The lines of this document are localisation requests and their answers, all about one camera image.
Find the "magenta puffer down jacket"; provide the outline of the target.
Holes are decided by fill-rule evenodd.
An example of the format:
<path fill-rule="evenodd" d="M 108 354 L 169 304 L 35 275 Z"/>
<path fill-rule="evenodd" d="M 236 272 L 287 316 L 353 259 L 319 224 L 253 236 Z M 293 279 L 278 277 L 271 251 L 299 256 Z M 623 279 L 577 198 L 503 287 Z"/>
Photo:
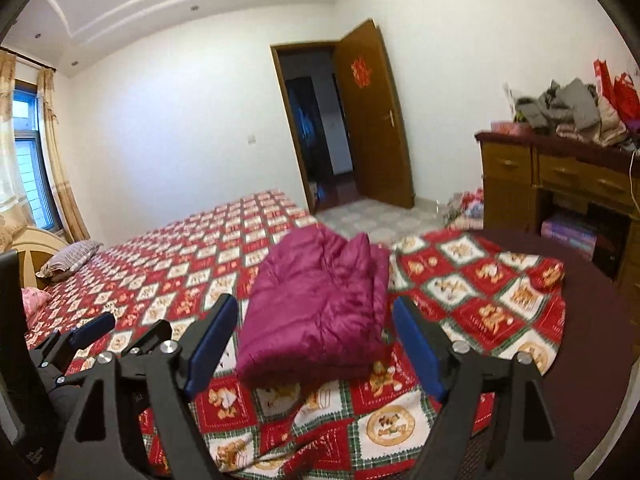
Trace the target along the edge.
<path fill-rule="evenodd" d="M 320 223 L 297 228 L 259 265 L 239 331 L 236 374 L 256 388 L 350 379 L 390 352 L 390 250 Z"/>

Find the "clothes heap on floor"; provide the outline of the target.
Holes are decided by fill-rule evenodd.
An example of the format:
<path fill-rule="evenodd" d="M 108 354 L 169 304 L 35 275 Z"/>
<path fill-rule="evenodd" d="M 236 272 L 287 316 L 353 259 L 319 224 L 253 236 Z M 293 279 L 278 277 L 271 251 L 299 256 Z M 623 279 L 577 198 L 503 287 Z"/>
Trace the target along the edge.
<path fill-rule="evenodd" d="M 484 190 L 456 193 L 442 210 L 444 227 L 456 231 L 484 228 Z"/>

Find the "grey clothes pile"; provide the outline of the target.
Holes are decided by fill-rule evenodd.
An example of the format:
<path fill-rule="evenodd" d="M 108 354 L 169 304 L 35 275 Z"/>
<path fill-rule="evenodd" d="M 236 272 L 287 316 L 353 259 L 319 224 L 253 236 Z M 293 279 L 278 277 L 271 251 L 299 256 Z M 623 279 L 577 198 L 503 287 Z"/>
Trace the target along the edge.
<path fill-rule="evenodd" d="M 540 96 L 514 96 L 514 118 L 527 122 L 538 134 L 602 148 L 621 144 L 628 138 L 627 126 L 620 114 L 594 84 L 575 78 L 562 86 L 555 80 Z"/>

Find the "striped grey pillow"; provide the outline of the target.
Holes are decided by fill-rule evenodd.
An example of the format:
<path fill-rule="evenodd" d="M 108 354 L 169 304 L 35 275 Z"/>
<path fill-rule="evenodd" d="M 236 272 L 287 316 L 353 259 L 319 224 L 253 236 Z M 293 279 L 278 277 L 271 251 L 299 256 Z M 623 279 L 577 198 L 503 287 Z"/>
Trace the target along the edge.
<path fill-rule="evenodd" d="M 36 273 L 40 280 L 57 283 L 78 272 L 101 248 L 94 240 L 70 244 L 53 255 Z"/>

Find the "cream wooden headboard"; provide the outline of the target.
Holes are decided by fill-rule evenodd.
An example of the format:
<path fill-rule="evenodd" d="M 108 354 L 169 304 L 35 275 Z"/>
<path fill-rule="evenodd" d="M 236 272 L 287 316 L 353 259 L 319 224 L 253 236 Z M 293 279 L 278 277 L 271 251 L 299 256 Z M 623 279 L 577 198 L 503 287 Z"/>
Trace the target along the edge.
<path fill-rule="evenodd" d="M 43 281 L 37 278 L 37 273 L 49 259 L 67 246 L 66 240 L 49 231 L 26 226 L 10 246 L 17 251 L 20 259 L 21 286 L 43 288 Z"/>

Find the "dark maroon mattress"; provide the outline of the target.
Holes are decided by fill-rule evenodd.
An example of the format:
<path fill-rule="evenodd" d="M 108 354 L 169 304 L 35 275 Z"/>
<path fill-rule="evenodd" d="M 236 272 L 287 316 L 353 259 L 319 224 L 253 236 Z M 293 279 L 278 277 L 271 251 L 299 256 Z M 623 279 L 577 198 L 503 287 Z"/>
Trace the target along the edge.
<path fill-rule="evenodd" d="M 639 381 L 630 304 L 575 249 L 535 234 L 477 232 L 511 252 L 565 263 L 561 347 L 544 376 L 544 398 L 565 463 L 578 478 L 639 477 Z"/>

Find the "sheer patterned curtain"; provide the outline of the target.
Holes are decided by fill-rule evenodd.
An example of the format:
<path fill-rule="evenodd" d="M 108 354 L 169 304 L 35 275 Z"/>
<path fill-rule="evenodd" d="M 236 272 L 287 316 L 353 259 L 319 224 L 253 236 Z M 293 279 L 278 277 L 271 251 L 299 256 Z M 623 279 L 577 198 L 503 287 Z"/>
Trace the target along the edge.
<path fill-rule="evenodd" d="M 1 52 L 0 80 L 0 192 L 1 251 L 8 250 L 28 226 L 34 224 L 18 166 L 14 128 L 13 92 L 15 89 L 15 56 Z"/>

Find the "beige floral curtain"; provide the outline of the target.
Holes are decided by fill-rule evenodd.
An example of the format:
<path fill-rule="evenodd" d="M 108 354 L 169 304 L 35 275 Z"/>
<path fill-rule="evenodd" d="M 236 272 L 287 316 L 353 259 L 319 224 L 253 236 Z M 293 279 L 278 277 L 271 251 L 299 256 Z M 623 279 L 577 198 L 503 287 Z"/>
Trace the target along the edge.
<path fill-rule="evenodd" d="M 37 101 L 44 166 L 65 237 L 69 242 L 75 243 L 88 240 L 89 232 L 63 162 L 56 132 L 58 116 L 55 114 L 53 97 L 54 71 L 52 68 L 40 68 L 37 77 Z"/>

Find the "red bear patchwork bedspread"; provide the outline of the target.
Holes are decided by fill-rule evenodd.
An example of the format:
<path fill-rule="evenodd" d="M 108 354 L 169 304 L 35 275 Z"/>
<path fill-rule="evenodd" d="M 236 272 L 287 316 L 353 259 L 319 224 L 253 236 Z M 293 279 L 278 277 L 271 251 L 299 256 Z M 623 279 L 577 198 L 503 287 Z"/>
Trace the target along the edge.
<path fill-rule="evenodd" d="M 125 350 L 157 321 L 175 336 L 223 294 L 238 326 L 192 403 L 210 455 L 240 479 L 384 479 L 408 470 L 439 405 L 390 319 L 408 297 L 453 341 L 540 370 L 563 335 L 564 266 L 442 230 L 376 244 L 342 237 L 280 192 L 246 196 L 99 252 L 49 286 L 27 342 L 108 312 L 111 333 L 72 370 Z"/>

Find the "brown wooden dresser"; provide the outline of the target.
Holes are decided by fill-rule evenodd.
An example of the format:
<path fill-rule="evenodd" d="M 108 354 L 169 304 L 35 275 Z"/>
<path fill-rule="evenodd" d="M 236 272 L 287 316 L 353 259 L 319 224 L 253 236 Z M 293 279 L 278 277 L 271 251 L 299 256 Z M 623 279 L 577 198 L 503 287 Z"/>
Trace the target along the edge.
<path fill-rule="evenodd" d="M 596 240 L 591 261 L 627 301 L 639 351 L 639 152 L 527 133 L 475 135 L 482 156 L 484 227 L 539 234 L 553 218 Z"/>

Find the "brown wooden door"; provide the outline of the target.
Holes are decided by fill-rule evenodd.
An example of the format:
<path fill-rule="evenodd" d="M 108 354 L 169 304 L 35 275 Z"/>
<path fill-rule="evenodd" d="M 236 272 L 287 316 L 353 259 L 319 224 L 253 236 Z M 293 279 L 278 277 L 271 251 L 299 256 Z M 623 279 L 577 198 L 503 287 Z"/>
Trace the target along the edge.
<path fill-rule="evenodd" d="M 371 84 L 360 89 L 350 64 L 362 56 Z M 408 142 L 390 60 L 378 26 L 367 20 L 344 36 L 332 55 L 358 193 L 411 209 L 414 189 Z"/>

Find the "pink box on dresser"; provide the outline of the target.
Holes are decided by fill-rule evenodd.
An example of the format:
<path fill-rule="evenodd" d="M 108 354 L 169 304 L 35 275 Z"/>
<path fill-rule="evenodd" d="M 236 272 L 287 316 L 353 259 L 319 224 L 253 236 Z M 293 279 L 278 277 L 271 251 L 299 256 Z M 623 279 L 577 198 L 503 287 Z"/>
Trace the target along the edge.
<path fill-rule="evenodd" d="M 534 132 L 528 122 L 491 122 L 490 131 L 507 136 L 528 136 Z"/>

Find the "red door decoration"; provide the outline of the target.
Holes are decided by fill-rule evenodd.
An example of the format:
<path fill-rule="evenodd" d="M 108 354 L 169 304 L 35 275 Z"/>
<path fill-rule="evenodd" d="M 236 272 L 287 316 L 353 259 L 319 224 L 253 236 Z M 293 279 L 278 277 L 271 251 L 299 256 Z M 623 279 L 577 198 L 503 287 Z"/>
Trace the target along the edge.
<path fill-rule="evenodd" d="M 360 56 L 353 60 L 352 64 L 350 64 L 350 69 L 352 70 L 352 78 L 354 78 L 355 84 L 360 89 L 370 86 L 372 70 L 365 58 Z"/>

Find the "red gift bag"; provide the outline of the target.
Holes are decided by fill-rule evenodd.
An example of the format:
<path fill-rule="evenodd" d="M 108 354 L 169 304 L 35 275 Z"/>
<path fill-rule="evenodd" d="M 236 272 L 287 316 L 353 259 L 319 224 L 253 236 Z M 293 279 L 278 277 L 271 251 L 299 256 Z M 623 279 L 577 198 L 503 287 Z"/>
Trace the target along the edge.
<path fill-rule="evenodd" d="M 612 78 L 608 64 L 598 58 L 593 62 L 594 74 L 600 96 L 610 102 L 620 119 L 625 123 L 636 124 L 639 121 L 639 95 L 631 76 L 622 73 Z"/>

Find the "window with blue frame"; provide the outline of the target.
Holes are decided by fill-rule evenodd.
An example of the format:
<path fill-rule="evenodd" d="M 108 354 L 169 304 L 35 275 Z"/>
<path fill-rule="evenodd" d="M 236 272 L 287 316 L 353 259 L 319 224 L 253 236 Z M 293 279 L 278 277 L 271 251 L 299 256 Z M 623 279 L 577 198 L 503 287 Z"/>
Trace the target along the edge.
<path fill-rule="evenodd" d="M 33 84 L 17 81 L 13 92 L 12 112 L 17 165 L 32 218 L 37 228 L 60 232 L 62 223 L 44 166 L 37 92 Z"/>

